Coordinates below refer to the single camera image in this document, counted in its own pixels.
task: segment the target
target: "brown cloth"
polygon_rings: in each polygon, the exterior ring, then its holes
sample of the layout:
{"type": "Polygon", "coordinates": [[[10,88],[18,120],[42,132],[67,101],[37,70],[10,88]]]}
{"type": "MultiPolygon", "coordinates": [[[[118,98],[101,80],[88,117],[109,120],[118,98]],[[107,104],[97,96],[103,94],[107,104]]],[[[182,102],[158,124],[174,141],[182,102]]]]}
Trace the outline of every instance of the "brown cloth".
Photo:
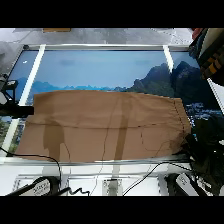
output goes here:
{"type": "Polygon", "coordinates": [[[16,153],[61,162],[168,156],[191,131],[181,99],[142,93],[41,93],[34,95],[34,110],[16,153]]]}

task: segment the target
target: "tiled floor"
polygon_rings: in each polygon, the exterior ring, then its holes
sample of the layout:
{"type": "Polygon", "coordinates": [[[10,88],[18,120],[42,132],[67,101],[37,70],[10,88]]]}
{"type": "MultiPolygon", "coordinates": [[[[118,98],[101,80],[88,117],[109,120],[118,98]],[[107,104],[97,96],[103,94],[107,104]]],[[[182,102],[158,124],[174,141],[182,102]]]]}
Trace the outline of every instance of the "tiled floor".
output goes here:
{"type": "Polygon", "coordinates": [[[43,33],[42,28],[0,28],[0,41],[20,44],[184,44],[189,28],[72,28],[43,33]]]}

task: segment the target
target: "brown fabric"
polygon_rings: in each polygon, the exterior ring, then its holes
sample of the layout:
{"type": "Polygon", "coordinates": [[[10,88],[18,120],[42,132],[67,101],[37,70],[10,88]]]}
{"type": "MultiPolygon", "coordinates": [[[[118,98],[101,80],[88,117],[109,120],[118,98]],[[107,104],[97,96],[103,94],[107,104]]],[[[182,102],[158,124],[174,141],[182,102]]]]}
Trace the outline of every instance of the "brown fabric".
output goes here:
{"type": "Polygon", "coordinates": [[[55,91],[35,95],[34,108],[16,153],[62,162],[167,156],[191,130],[181,99],[141,93],[55,91]]]}

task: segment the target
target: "mountain range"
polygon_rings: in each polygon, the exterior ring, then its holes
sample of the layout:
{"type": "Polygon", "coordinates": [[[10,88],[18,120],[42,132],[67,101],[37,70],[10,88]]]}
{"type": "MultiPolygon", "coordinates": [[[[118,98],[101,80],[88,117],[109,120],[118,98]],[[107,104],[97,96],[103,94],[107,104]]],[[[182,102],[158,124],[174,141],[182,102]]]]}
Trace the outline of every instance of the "mountain range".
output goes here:
{"type": "MultiPolygon", "coordinates": [[[[18,79],[19,85],[16,96],[20,98],[27,78],[18,79]]],[[[155,66],[150,69],[143,79],[133,80],[133,86],[126,87],[96,87],[96,86],[65,86],[63,88],[53,86],[48,82],[35,81],[29,95],[55,90],[101,90],[115,92],[139,92],[159,96],[181,98],[184,105],[201,102],[207,108],[219,108],[217,101],[206,80],[201,79],[200,70],[181,61],[170,74],[167,64],[155,66]]]]}

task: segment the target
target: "white strip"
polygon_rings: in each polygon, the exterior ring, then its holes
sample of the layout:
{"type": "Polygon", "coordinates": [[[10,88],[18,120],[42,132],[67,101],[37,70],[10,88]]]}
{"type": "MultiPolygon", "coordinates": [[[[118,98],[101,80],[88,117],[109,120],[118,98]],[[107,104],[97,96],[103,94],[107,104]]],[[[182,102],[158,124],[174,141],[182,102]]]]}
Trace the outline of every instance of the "white strip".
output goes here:
{"type": "MultiPolygon", "coordinates": [[[[25,104],[26,104],[26,100],[29,96],[30,89],[32,87],[33,81],[35,79],[38,68],[40,66],[41,59],[44,55],[45,46],[46,46],[45,44],[40,45],[39,52],[38,52],[37,57],[34,61],[32,70],[30,72],[30,75],[28,77],[28,80],[26,82],[25,88],[23,90],[22,96],[21,96],[20,101],[19,101],[20,106],[25,106],[25,104]]],[[[18,124],[19,124],[19,119],[13,119],[12,122],[10,123],[8,132],[6,134],[4,142],[2,144],[2,148],[5,149],[6,151],[9,150],[9,147],[11,145],[11,142],[12,142],[12,139],[13,139],[13,136],[15,134],[15,131],[16,131],[16,128],[17,128],[18,124]]],[[[6,156],[6,153],[1,151],[0,156],[1,157],[6,156]]]]}
{"type": "Polygon", "coordinates": [[[168,46],[163,45],[163,50],[164,50],[164,54],[166,56],[166,60],[167,60],[167,64],[168,64],[170,73],[172,73],[172,71],[173,71],[173,59],[172,59],[172,56],[170,54],[168,46]]]}
{"type": "Polygon", "coordinates": [[[215,95],[216,100],[218,101],[222,113],[224,114],[224,87],[212,82],[210,78],[207,79],[207,81],[215,95]]]}

